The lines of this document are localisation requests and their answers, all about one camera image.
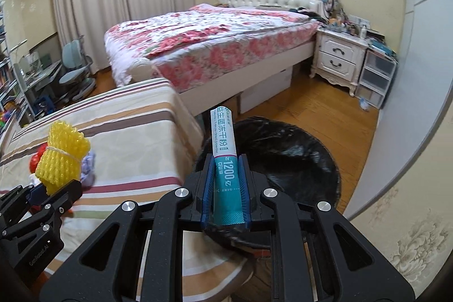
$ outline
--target white nightstand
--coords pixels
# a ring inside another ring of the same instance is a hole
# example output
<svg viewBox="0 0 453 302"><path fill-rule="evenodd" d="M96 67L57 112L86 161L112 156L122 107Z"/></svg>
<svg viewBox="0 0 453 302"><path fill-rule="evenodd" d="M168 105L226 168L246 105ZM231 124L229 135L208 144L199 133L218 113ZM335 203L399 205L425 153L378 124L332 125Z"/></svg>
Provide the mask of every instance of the white nightstand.
<svg viewBox="0 0 453 302"><path fill-rule="evenodd" d="M354 96L368 42L347 34L319 29L310 77L317 73Z"/></svg>

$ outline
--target teal tube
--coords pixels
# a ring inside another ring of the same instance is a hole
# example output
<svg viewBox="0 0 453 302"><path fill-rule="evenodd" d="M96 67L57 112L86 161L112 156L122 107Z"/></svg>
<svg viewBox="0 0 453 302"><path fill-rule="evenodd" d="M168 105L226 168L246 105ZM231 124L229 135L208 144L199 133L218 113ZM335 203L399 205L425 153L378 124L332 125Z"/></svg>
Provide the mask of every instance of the teal tube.
<svg viewBox="0 0 453 302"><path fill-rule="evenodd" d="M214 180L214 223L232 225L244 222L241 187L237 169L231 111L211 110L212 152L216 163Z"/></svg>

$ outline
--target blue chair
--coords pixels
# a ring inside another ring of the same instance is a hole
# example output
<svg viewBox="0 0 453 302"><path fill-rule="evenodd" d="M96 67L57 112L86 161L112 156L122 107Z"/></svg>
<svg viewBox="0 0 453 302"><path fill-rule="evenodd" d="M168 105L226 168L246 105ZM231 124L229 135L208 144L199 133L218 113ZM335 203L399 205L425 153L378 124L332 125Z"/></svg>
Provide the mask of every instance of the blue chair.
<svg viewBox="0 0 453 302"><path fill-rule="evenodd" d="M63 47L62 63L68 72L60 78L60 85L73 85L68 99L73 102L87 97L96 87L96 80L90 77L93 60L82 53L79 40L73 40Z"/></svg>

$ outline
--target bookshelf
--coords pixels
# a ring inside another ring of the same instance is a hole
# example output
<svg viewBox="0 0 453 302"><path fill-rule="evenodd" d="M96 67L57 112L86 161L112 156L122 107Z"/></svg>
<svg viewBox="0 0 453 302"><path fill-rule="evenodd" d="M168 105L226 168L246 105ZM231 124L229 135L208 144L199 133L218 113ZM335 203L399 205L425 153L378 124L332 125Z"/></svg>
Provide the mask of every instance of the bookshelf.
<svg viewBox="0 0 453 302"><path fill-rule="evenodd" d="M31 123L35 116L30 102L19 88L11 62L11 53L23 43L12 49L8 47L4 3L0 2L0 111L5 112L6 104L14 101L17 106L14 114L21 127ZM0 130L0 134L3 133L5 127L6 125Z"/></svg>

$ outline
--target black trash bin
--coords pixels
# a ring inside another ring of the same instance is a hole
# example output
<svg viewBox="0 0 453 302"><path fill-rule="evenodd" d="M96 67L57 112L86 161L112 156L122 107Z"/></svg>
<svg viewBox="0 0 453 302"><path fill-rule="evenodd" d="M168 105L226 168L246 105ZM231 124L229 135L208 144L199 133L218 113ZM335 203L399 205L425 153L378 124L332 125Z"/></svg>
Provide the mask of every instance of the black trash bin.
<svg viewBox="0 0 453 302"><path fill-rule="evenodd" d="M234 124L237 156L246 154L250 169L267 176L269 187L283 191L293 200L308 205L327 201L336 205L340 198L340 174L332 155L313 135L284 122L251 117ZM203 169L212 153L208 139L195 163ZM223 246L232 241L239 246L269 249L267 232L211 229L208 235Z"/></svg>

